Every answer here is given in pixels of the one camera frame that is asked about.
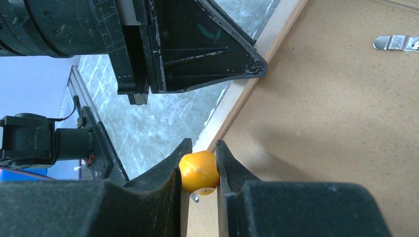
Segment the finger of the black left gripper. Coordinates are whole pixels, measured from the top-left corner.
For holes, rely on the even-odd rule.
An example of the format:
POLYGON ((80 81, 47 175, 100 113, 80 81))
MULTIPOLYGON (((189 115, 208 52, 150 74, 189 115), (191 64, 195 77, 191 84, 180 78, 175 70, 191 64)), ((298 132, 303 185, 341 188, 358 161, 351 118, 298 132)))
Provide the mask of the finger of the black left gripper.
POLYGON ((258 78, 267 61, 254 40, 213 0, 150 0, 153 93, 183 93, 258 78))

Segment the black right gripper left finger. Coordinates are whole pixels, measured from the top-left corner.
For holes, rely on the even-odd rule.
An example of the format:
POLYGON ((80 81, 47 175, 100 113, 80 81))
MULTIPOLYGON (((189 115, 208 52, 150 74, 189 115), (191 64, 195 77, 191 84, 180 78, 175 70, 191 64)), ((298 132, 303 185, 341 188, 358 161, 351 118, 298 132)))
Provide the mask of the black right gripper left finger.
POLYGON ((90 181, 16 181, 0 184, 3 237, 184 237, 189 195, 180 159, 184 139, 164 160, 119 185, 90 181))

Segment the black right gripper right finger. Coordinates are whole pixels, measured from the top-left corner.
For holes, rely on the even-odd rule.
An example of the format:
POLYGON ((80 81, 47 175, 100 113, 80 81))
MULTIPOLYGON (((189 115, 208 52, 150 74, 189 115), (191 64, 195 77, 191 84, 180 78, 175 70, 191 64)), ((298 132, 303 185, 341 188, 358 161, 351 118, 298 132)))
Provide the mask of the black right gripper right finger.
POLYGON ((262 181, 216 145, 221 237, 389 237, 373 198, 354 183, 262 181))

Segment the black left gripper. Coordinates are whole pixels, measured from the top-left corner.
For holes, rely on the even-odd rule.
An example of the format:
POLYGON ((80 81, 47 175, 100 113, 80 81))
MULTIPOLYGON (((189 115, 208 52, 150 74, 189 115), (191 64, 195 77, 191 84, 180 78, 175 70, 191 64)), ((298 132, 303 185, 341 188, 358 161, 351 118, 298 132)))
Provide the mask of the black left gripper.
POLYGON ((140 28, 124 21, 130 0, 3 0, 0 54, 11 56, 108 55, 117 93, 133 105, 148 100, 140 28))

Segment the yellow handled screwdriver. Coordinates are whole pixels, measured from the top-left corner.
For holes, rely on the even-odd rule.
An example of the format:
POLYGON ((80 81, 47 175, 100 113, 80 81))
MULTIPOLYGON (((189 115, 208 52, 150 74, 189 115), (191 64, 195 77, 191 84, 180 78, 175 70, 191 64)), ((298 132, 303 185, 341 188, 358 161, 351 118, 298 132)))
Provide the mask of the yellow handled screwdriver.
POLYGON ((220 182, 216 157, 209 151, 184 155, 178 163, 183 189, 193 202, 199 203, 200 196, 212 194, 220 182))

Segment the wooden picture frame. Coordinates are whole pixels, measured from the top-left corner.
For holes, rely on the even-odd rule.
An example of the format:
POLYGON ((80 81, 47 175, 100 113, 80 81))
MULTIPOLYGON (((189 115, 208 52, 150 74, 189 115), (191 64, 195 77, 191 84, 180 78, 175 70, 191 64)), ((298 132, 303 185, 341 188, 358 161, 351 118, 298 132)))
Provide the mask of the wooden picture frame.
POLYGON ((264 180, 361 184, 395 237, 418 236, 419 55, 373 46, 418 34, 416 0, 278 4, 267 75, 232 83, 194 150, 223 139, 264 180))

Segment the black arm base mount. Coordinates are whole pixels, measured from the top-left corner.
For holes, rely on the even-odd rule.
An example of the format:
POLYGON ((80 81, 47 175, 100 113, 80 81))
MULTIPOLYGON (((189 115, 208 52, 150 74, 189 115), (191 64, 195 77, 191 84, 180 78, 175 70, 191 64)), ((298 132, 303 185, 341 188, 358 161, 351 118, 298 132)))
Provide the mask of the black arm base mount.
POLYGON ((87 134, 88 153, 83 157, 83 179, 110 179, 118 185, 125 184, 129 178, 123 168, 111 139, 102 121, 95 121, 88 106, 82 107, 78 127, 87 134))

